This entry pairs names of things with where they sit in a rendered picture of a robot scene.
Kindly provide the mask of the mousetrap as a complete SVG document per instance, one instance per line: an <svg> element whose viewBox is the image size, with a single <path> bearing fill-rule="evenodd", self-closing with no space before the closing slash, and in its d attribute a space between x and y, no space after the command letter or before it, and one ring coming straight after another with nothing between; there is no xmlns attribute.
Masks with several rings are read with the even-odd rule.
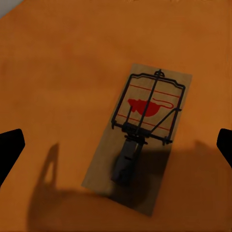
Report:
<svg viewBox="0 0 232 232"><path fill-rule="evenodd" d="M152 217L191 80L134 63L81 186Z"/></svg>

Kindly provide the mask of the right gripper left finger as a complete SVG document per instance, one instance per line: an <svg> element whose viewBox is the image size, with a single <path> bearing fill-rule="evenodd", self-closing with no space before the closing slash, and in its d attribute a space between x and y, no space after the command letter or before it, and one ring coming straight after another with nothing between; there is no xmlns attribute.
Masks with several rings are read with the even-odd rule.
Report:
<svg viewBox="0 0 232 232"><path fill-rule="evenodd" d="M0 187L24 147L25 140L21 129L0 134Z"/></svg>

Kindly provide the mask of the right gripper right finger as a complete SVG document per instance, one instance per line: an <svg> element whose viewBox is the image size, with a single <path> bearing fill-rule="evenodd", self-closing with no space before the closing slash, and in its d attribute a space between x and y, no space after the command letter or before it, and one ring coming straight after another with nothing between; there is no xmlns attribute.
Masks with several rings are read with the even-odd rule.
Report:
<svg viewBox="0 0 232 232"><path fill-rule="evenodd" d="M217 147L232 167L232 130L220 129L217 138Z"/></svg>

